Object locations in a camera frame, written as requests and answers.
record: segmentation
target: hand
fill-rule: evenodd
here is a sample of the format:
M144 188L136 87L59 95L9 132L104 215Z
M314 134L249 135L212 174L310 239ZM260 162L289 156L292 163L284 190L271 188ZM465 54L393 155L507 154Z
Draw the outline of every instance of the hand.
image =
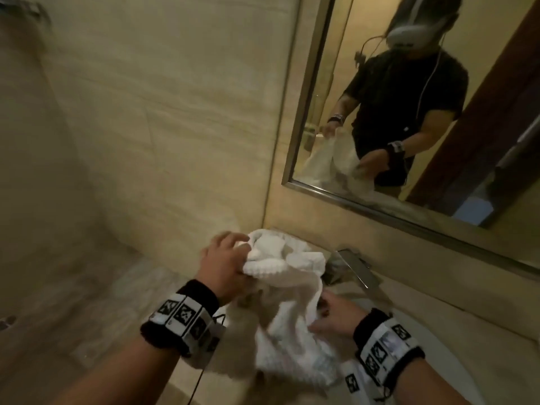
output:
M336 129L341 126L338 121L328 122L326 125L321 126L321 133L326 139L330 139L336 136Z
M326 289L322 291L319 300L319 312L322 318L309 326L312 333L333 333L351 338L356 326L368 315L367 311L354 302Z
M388 152L384 149L377 149L369 152L360 159L358 168L363 171L365 178L373 180L377 175L385 170L389 170Z
M213 291L221 306L231 302L252 280L242 272L251 246L234 247L249 236L226 231L215 236L201 251L200 269L195 279Z

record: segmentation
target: marble wall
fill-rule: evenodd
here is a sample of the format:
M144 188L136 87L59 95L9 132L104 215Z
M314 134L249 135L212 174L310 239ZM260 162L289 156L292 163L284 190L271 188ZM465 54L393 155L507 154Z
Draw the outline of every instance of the marble wall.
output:
M0 318L107 238L30 22L0 19Z
M540 282L384 226L281 185L319 0L302 0L280 121L265 227L326 250L357 246L375 270L530 339L540 335Z
M260 228L299 0L37 0L41 63L107 223L186 275Z

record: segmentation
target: person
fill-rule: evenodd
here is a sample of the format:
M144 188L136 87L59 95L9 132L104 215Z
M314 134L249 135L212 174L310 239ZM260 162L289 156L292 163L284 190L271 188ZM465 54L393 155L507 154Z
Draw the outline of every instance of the person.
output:
M240 295L250 281L242 268L250 251L245 234L225 232L212 238L201 252L200 268L195 278L178 293L198 301L210 315ZM171 300L167 300L156 313ZM325 314L310 326L313 333L334 333L354 338L368 327L367 313L352 301L328 290L322 293ZM167 338L141 334L117 354L91 370L62 392L53 405L151 405L165 388L180 356L188 356L189 348ZM394 397L399 405L465 405L467 402L437 374L421 356L406 363L395 382Z
M416 2L421 5L410 26ZM321 127L326 138L334 136L360 105L353 122L359 168L382 193L397 197L414 156L433 147L462 113L468 72L440 46L461 4L462 0L402 0L385 33L389 50L359 67L333 108L334 115ZM413 31L405 31L407 25ZM420 35L414 32L418 28ZM396 36L412 39L400 42Z

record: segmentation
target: chrome faucet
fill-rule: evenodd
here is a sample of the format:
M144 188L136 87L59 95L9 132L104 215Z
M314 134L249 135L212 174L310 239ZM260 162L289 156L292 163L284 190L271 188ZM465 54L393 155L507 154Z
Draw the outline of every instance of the chrome faucet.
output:
M390 314L392 301L381 290L381 281L373 274L371 265L361 257L358 250L340 247L334 251L326 262L326 270L321 279L327 286L355 281L377 308Z

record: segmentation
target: white towel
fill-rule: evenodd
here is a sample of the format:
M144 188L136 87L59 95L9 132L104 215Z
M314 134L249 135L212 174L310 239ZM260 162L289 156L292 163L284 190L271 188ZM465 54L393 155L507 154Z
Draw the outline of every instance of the white towel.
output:
M252 250L244 273L259 280L263 306L278 305L268 326L259 324L255 333L255 367L314 386L330 386L340 377L336 354L307 328L317 317L323 254L284 233L261 229L249 237Z

